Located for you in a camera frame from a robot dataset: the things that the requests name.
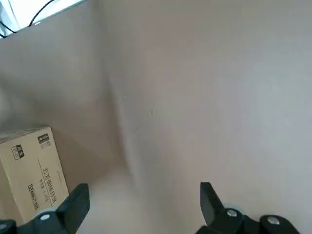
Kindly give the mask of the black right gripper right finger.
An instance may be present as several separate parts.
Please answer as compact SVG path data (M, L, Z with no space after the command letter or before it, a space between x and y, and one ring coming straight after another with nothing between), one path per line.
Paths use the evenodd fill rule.
M286 218L267 214L256 221L235 208L226 208L211 183L200 183L200 207L206 224L197 234L299 234Z

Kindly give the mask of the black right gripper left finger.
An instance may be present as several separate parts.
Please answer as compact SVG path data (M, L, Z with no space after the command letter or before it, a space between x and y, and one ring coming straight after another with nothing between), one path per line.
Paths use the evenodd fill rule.
M18 226L12 219L0 221L2 234L75 234L90 210L87 183L75 187L56 210L45 211Z

